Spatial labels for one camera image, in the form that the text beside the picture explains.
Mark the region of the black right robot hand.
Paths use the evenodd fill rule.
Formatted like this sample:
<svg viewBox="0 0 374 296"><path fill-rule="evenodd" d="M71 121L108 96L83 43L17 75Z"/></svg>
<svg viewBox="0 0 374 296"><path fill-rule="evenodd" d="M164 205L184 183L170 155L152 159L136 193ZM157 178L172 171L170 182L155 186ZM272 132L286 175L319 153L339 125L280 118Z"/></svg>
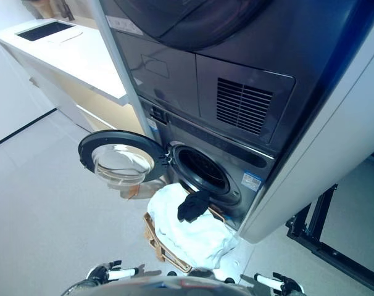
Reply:
<svg viewBox="0 0 374 296"><path fill-rule="evenodd" d="M275 295L305 295L303 286L280 273L273 273L271 278L256 273L254 279L273 289Z"/></svg>

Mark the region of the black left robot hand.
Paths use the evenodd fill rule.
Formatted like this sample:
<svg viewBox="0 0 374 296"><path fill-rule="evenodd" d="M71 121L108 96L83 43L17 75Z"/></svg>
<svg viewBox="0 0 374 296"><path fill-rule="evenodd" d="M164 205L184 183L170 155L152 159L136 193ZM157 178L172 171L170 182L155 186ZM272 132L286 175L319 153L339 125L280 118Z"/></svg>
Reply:
<svg viewBox="0 0 374 296"><path fill-rule="evenodd" d="M122 268L122 260L115 260L108 263L102 263L90 269L86 279L97 282L99 284L106 284L119 279L135 276L139 273L137 267Z"/></svg>

